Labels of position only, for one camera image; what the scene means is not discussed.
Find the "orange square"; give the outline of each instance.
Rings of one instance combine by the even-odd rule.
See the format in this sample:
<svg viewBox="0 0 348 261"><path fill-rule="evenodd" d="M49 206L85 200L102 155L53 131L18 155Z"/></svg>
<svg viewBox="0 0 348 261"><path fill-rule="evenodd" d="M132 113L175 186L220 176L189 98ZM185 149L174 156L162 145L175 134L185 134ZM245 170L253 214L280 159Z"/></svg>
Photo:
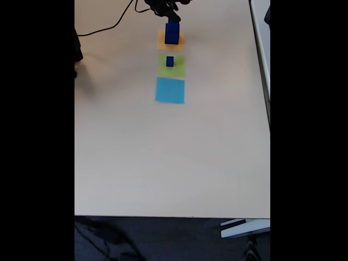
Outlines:
<svg viewBox="0 0 348 261"><path fill-rule="evenodd" d="M166 45L164 43L164 39L165 39L165 30L159 29L158 30L158 40L157 40L157 49L166 50L166 51L177 51L177 52L184 51L184 31L180 31L179 44L177 44L177 45Z"/></svg>

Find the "green square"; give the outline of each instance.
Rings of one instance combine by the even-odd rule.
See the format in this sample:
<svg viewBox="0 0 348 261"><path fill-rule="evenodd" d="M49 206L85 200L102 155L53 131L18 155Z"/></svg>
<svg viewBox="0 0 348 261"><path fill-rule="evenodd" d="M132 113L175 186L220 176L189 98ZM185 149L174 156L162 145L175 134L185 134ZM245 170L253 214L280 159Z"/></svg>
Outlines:
<svg viewBox="0 0 348 261"><path fill-rule="evenodd" d="M173 67L167 67L167 56L174 57ZM185 78L185 62L183 55L158 55L158 77Z"/></svg>

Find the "black object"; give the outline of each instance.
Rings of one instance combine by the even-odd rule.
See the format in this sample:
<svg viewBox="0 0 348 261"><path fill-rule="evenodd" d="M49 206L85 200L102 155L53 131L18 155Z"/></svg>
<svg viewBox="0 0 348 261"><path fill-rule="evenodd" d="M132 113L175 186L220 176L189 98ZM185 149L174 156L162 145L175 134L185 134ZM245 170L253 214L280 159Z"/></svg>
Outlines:
<svg viewBox="0 0 348 261"><path fill-rule="evenodd" d="M131 254L123 253L120 256L120 261L140 261L140 259Z"/></svg>
<svg viewBox="0 0 348 261"><path fill-rule="evenodd" d="M270 26L270 29L271 29L271 6L269 7L266 13L265 22Z"/></svg>
<svg viewBox="0 0 348 261"><path fill-rule="evenodd" d="M189 4L191 0L144 0L147 3L151 10L154 11L155 15L166 16L173 19L175 22L180 22L181 18L178 16L175 11L178 11L179 8L176 5L176 2L181 4Z"/></svg>
<svg viewBox="0 0 348 261"><path fill-rule="evenodd" d="M116 242L117 242L117 244L124 244L124 243L128 244L132 248L132 250L134 252L134 256L137 257L137 260L145 261L145 258L142 256L142 254L138 250L137 246L120 229L117 229L114 226L110 226L109 224L107 224L105 222L94 221L94 220L88 219L85 216L75 216L74 219L75 219L75 223L80 223L83 226L89 227L90 231L94 231L94 234L96 236L98 236L99 238L102 238L105 241L108 241L112 244L114 244ZM98 251L101 252L101 250L98 247L96 247L95 245L94 245L94 247Z"/></svg>
<svg viewBox="0 0 348 261"><path fill-rule="evenodd" d="M83 55L81 52L81 44L80 41L78 40L78 36L75 31L75 35L74 35L74 46L75 46L75 51L74 51L74 55L75 55L75 62L77 61L81 61L83 59Z"/></svg>

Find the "gray floor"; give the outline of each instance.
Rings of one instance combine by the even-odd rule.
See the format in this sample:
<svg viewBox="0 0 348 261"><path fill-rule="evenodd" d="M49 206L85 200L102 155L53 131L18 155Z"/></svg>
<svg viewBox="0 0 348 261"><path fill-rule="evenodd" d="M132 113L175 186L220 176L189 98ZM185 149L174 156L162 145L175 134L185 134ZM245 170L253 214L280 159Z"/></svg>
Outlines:
<svg viewBox="0 0 348 261"><path fill-rule="evenodd" d="M226 219L178 219L148 217L99 217L123 230L134 241L147 261L243 261L246 237L221 239L219 224ZM82 226L80 230L105 250L101 239ZM270 233L257 235L262 261L270 260ZM109 244L111 257L129 252L127 245ZM103 261L105 258L83 239L75 229L75 260Z"/></svg>

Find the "white table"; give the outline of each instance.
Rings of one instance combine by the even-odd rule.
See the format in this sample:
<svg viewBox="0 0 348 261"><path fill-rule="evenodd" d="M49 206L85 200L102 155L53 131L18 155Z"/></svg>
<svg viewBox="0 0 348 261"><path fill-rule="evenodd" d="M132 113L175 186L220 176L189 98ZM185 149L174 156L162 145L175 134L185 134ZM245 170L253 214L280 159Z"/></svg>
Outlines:
<svg viewBox="0 0 348 261"><path fill-rule="evenodd" d="M75 0L77 33L113 25L128 2ZM80 38L75 215L270 218L270 130L249 3L179 8L185 105L155 101L158 54L171 53L157 50L167 18L132 5L116 28Z"/></svg>

